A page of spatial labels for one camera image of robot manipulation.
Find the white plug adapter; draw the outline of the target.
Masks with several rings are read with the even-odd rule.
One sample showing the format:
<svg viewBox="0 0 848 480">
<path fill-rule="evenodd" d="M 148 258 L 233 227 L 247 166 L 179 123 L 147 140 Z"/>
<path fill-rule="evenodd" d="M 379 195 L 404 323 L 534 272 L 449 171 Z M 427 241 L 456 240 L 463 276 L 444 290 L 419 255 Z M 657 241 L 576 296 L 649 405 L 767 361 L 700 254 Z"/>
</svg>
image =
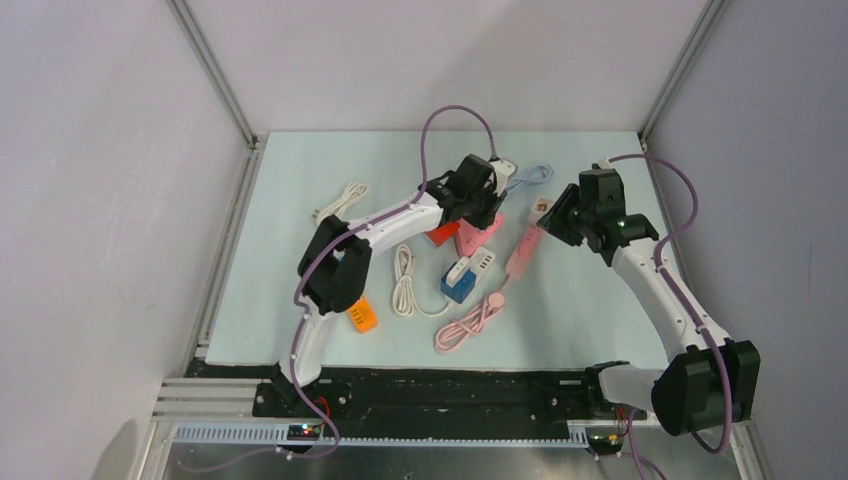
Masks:
<svg viewBox="0 0 848 480">
<path fill-rule="evenodd" d="M 449 288 L 454 288 L 456 284 L 463 278 L 465 273 L 470 268 L 470 261 L 471 259 L 469 257 L 463 256 L 459 258 L 446 272 L 444 277 L 444 283 Z"/>
</svg>

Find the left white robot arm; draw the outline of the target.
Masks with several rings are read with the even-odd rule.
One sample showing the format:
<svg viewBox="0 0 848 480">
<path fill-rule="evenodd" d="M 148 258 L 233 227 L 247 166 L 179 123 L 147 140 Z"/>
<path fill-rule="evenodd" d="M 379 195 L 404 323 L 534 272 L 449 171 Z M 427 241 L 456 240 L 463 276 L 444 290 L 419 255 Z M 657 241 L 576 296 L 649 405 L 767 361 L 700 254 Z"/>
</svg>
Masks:
<svg viewBox="0 0 848 480">
<path fill-rule="evenodd" d="M 277 403 L 292 416 L 314 406 L 310 384 L 322 370 L 322 358 L 337 318 L 362 296 L 371 261 L 407 239 L 464 220 L 490 227 L 506 199 L 516 165 L 505 158 L 469 154 L 454 169 L 419 185 L 395 206 L 353 221 L 331 215 L 317 227 L 297 273 L 294 303 L 303 313 L 280 369 L 287 379 Z"/>
</svg>

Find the dark blue cube socket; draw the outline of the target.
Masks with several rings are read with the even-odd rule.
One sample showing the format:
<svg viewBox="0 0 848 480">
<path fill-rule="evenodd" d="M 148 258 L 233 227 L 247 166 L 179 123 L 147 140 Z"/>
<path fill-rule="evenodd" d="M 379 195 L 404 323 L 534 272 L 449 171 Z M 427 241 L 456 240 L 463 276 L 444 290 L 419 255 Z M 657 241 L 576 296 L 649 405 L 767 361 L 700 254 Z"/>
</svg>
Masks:
<svg viewBox="0 0 848 480">
<path fill-rule="evenodd" d="M 449 288 L 444 283 L 445 274 L 441 277 L 440 280 L 441 293 L 451 302 L 456 304 L 462 304 L 473 291 L 477 282 L 477 276 L 469 268 L 469 270 L 465 273 L 463 278 L 456 284 L 456 286 L 454 288 Z"/>
</svg>

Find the red cube socket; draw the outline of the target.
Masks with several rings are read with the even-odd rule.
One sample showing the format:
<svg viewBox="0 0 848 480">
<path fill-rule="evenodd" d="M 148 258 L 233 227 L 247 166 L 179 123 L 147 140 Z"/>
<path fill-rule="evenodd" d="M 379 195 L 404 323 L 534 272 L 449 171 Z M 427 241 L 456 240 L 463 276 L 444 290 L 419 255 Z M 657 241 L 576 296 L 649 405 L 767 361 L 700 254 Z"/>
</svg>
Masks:
<svg viewBox="0 0 848 480">
<path fill-rule="evenodd" d="M 426 238 L 434 247 L 441 247 L 448 242 L 459 230 L 459 222 L 450 222 L 425 233 Z"/>
</svg>

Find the orange power strip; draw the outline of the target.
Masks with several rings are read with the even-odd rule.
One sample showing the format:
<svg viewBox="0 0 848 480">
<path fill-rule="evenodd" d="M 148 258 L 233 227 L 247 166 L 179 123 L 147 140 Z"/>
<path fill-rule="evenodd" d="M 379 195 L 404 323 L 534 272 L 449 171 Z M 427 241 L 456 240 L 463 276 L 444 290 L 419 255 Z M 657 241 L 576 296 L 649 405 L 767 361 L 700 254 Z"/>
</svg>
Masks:
<svg viewBox="0 0 848 480">
<path fill-rule="evenodd" d="M 360 334 L 368 333 L 378 325 L 378 317 L 364 295 L 347 310 L 347 313 L 355 330 Z"/>
</svg>

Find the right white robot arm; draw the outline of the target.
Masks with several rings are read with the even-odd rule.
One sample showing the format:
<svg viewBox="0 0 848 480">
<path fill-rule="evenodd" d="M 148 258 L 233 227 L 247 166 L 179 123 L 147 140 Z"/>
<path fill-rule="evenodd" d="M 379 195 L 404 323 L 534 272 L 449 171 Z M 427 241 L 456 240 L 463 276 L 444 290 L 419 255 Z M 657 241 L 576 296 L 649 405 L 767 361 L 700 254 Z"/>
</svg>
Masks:
<svg viewBox="0 0 848 480">
<path fill-rule="evenodd" d="M 663 256 L 659 234 L 643 214 L 626 212 L 618 172 L 593 167 L 569 184 L 539 227 L 570 246 L 588 245 L 637 298 L 656 330 L 668 364 L 662 370 L 626 361 L 596 364 L 580 394 L 598 418 L 620 404 L 652 413 L 670 435 L 719 428 L 729 442 L 749 419 L 761 365 L 750 340 L 735 341 L 695 299 Z"/>
</svg>

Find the pink triangular power strip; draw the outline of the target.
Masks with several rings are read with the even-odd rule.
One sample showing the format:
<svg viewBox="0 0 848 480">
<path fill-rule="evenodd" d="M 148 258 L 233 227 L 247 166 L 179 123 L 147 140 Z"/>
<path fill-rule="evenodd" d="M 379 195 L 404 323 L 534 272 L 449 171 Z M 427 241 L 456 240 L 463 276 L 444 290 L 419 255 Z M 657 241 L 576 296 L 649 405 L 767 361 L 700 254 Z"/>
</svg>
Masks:
<svg viewBox="0 0 848 480">
<path fill-rule="evenodd" d="M 471 257 L 482 247 L 503 225 L 505 216 L 497 213 L 494 222 L 486 229 L 478 229 L 462 219 L 454 235 L 454 245 L 460 257 Z"/>
</svg>

